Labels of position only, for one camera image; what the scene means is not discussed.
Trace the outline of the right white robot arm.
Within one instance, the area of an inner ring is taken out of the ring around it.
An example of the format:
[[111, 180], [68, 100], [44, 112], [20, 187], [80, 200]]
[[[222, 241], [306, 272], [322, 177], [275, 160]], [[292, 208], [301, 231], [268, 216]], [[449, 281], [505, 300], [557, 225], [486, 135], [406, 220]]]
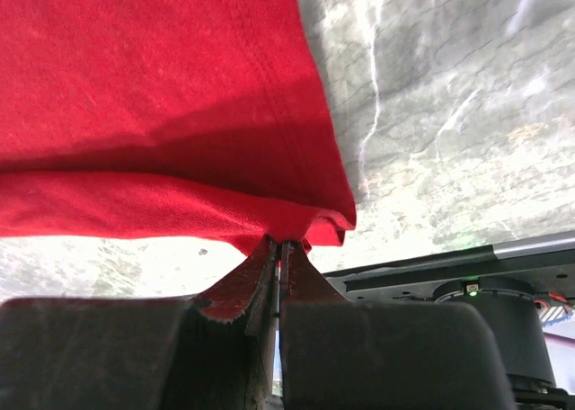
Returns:
[[319, 272], [263, 240], [193, 298], [279, 344], [286, 409], [571, 409], [540, 313], [574, 311], [574, 238], [535, 237]]

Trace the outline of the dark red t shirt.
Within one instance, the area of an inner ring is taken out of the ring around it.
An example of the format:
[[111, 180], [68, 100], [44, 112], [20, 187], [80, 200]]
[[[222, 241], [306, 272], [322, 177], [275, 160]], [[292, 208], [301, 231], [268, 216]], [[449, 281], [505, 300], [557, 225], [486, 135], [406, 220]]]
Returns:
[[3, 236], [355, 225], [296, 0], [1, 0]]

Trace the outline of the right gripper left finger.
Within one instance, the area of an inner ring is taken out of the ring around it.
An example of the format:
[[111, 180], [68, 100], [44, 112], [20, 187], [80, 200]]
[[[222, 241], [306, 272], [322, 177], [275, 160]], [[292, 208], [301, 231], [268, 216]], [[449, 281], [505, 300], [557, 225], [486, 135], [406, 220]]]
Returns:
[[274, 311], [277, 242], [264, 236], [246, 259], [226, 276], [190, 300], [196, 329], [237, 327], [258, 334]]

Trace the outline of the black base beam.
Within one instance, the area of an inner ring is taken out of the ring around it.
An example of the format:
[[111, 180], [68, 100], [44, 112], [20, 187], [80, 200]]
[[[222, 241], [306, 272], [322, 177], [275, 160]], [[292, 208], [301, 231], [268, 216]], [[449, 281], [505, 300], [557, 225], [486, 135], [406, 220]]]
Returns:
[[574, 232], [327, 272], [324, 277], [353, 301], [433, 300], [446, 283], [485, 284], [489, 278], [523, 281], [536, 293], [574, 299]]

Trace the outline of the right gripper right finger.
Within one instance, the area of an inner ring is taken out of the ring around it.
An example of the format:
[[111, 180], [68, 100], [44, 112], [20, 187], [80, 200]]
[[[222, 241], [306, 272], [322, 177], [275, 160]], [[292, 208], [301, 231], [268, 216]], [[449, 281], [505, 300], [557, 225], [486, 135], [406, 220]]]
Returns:
[[279, 305], [285, 302], [344, 302], [346, 299], [311, 264], [299, 242], [282, 244], [279, 262]]

